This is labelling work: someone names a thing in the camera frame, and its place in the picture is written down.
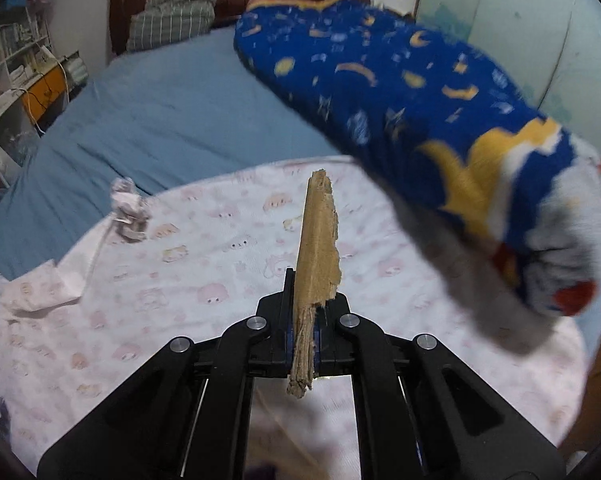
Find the blue star patterned quilt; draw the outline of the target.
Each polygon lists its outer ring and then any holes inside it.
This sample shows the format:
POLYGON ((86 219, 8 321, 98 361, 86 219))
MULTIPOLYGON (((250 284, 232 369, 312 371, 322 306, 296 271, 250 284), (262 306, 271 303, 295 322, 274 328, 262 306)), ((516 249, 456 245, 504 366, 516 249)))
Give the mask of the blue star patterned quilt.
POLYGON ((601 156, 486 53, 357 0, 250 0, 244 65, 405 200, 479 244, 525 306, 601 341, 601 156))

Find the white paper ball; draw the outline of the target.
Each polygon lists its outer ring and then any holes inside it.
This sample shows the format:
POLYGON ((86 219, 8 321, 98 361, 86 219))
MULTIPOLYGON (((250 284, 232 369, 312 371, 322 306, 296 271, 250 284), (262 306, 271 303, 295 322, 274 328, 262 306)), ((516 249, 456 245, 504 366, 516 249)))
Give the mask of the white paper ball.
POLYGON ((146 239, 151 211, 130 178, 117 178, 110 185, 115 232, 128 243, 146 239))

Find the blue bed sheet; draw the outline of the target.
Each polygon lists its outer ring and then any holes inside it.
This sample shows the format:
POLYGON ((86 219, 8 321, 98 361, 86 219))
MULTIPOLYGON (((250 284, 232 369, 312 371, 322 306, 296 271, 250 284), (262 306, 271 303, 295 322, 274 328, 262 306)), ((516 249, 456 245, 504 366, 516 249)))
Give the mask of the blue bed sheet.
POLYGON ((65 256, 110 212, 110 184, 154 195, 335 153, 243 66, 232 28, 116 58, 69 103, 0 200, 0 273, 65 256))

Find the white patterned sheet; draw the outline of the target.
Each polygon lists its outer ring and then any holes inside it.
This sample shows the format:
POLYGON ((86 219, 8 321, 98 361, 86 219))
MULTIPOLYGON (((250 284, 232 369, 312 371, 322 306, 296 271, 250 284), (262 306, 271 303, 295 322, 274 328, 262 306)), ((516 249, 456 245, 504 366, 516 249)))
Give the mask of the white patterned sheet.
POLYGON ((581 407, 588 358, 570 318, 523 307, 491 265, 433 214, 394 200, 346 158, 260 166, 156 195, 139 242, 113 214, 89 219, 61 257, 62 230, 35 226, 0 249, 0 430, 36 466, 45 450, 179 335, 219 336, 279 292, 295 266, 306 184, 323 169, 339 215, 351 310, 387 333, 430 333, 559 443, 581 407))

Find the striped grey pillow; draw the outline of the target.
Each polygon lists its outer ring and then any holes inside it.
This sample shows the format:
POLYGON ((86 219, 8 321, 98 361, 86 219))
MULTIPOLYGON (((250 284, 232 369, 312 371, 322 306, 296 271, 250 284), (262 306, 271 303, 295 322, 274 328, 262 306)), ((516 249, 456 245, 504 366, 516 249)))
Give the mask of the striped grey pillow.
POLYGON ((130 21, 128 52, 152 50, 207 34, 217 0, 146 0, 130 21))

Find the wooden bookshelf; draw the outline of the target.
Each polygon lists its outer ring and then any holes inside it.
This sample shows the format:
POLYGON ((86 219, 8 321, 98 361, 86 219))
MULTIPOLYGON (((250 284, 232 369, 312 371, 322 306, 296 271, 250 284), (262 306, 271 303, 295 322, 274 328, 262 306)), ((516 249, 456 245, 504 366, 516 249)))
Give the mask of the wooden bookshelf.
POLYGON ((78 52, 60 55, 52 0, 0 0, 0 188, 8 188, 89 77, 78 52))

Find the brown cardboard piece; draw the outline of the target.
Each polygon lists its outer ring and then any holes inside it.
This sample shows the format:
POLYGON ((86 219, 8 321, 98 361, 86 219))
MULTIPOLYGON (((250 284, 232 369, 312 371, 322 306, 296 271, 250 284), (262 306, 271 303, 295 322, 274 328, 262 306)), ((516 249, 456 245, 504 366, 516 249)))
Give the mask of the brown cardboard piece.
POLYGON ((327 172, 320 169, 307 182, 294 278, 294 352, 286 392, 297 399, 313 386, 317 310, 337 296, 342 279, 337 237, 339 217, 332 182, 327 172))

